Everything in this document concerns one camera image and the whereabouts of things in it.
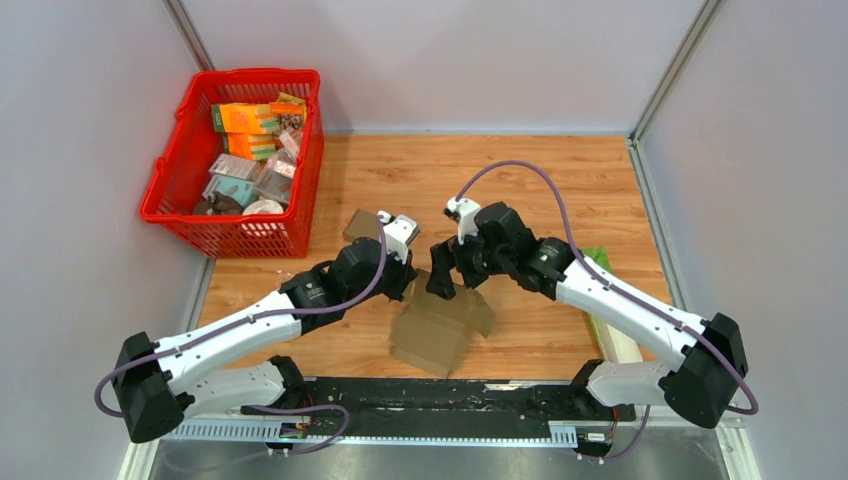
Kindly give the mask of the cardboard box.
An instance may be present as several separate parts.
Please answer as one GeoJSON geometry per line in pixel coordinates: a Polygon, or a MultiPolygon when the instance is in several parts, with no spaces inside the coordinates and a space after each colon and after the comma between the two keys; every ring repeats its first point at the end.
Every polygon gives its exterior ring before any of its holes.
{"type": "Polygon", "coordinates": [[[473,334],[489,337],[496,313],[476,290],[456,285],[456,295],[444,300],[426,291],[429,280],[430,272],[418,269],[404,292],[404,307],[389,336],[389,354],[447,378],[461,366],[473,334]]]}
{"type": "Polygon", "coordinates": [[[354,242],[360,238],[380,239],[380,217],[373,212],[357,209],[342,232],[342,238],[354,242]]]}

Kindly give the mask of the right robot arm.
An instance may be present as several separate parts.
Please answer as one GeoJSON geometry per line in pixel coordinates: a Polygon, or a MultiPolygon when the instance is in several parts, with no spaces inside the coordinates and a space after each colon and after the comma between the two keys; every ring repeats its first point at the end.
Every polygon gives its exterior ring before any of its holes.
{"type": "Polygon", "coordinates": [[[714,428],[730,411],[748,373],[741,330],[731,317],[707,320],[663,303],[567,242],[535,237],[503,202],[482,207],[451,198],[444,213],[458,230],[430,250],[429,293],[455,297],[453,273],[468,289],[506,275],[526,291],[601,318],[653,352],[652,362],[588,362],[570,391],[576,414],[593,419],[623,404],[666,405],[696,426],[714,428]]]}

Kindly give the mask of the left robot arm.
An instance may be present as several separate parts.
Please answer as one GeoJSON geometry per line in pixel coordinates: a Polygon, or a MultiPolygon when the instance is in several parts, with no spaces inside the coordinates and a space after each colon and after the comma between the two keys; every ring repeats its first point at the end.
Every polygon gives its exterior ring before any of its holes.
{"type": "Polygon", "coordinates": [[[288,356],[253,367],[228,364],[268,345],[300,338],[340,321],[347,311],[383,295],[400,301],[416,273],[411,252],[359,238],[337,257],[300,272],[249,307],[184,334],[150,338],[141,331],[121,346],[106,378],[129,439],[145,443],[199,415],[310,416],[305,381],[288,356]]]}

